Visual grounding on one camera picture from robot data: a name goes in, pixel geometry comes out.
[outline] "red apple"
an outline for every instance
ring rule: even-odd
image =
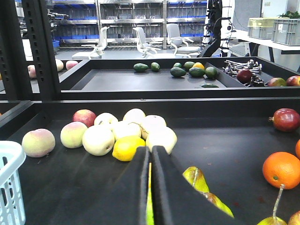
[[[34,65],[27,66],[27,69],[28,69],[29,77],[31,79],[34,79],[37,77],[36,68],[34,67]]]
[[[251,78],[252,72],[249,69],[240,69],[236,75],[236,79],[241,83],[248,83],[251,81]]]
[[[293,109],[281,108],[274,112],[273,117],[269,117],[274,127],[283,132],[292,132],[300,127],[300,115]]]
[[[286,86],[286,81],[281,77],[273,77],[268,82],[269,87],[280,87],[280,86]]]
[[[73,122],[84,123],[88,128],[94,125],[96,114],[89,109],[81,109],[74,113]]]
[[[300,76],[295,75],[291,76],[286,80],[286,85],[287,86],[300,86]]]

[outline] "white chair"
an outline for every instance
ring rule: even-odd
[[[72,55],[72,59],[81,60],[81,59],[101,59],[104,54],[104,49],[107,47],[107,30],[109,27],[102,27],[100,29],[100,39],[99,44],[97,45],[81,45],[86,47],[93,47],[91,52],[78,52]]]
[[[133,28],[136,32],[137,42],[136,47],[139,52],[142,53],[142,57],[145,58],[155,58],[155,59],[172,59],[176,58],[176,52],[174,53],[158,53],[158,50],[161,50],[160,48],[152,47],[151,44],[159,43],[159,42],[146,42],[146,35],[144,33],[144,30],[142,27],[134,27]]]
[[[179,25],[175,23],[167,24],[167,43],[171,45],[177,55],[188,54],[189,56],[198,56],[201,52],[199,46],[188,46],[188,42],[194,42],[188,37],[181,37],[179,32]]]

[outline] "gray storage box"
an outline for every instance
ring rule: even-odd
[[[272,41],[300,46],[300,19],[275,19]]]

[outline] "plastic basket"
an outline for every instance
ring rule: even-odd
[[[1,225],[24,225],[25,210],[18,168],[26,154],[20,144],[0,141],[0,218]]]

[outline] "green avocado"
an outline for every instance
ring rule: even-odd
[[[208,78],[216,78],[217,75],[218,75],[217,69],[214,68],[214,67],[207,67],[207,68],[205,69],[205,75],[206,75]]]
[[[193,67],[194,64],[195,64],[194,62],[187,61],[187,62],[183,65],[183,67],[185,68],[186,71],[188,71],[190,68]]]
[[[159,65],[157,62],[151,63],[151,70],[152,70],[153,72],[158,72],[159,69],[160,69],[160,65]]]
[[[148,68],[149,68],[148,65],[143,64],[143,63],[136,63],[133,66],[133,69],[135,69],[135,71],[138,73],[145,72]]]
[[[173,65],[173,67],[179,67],[179,68],[182,68],[182,65],[181,65],[181,63],[176,62],[176,63]]]
[[[170,70],[170,73],[172,74],[172,76],[181,77],[181,76],[184,76],[186,74],[186,71],[184,69],[179,68],[179,67],[173,67]]]
[[[203,77],[205,74],[205,70],[198,67],[192,67],[188,72],[192,77]]]

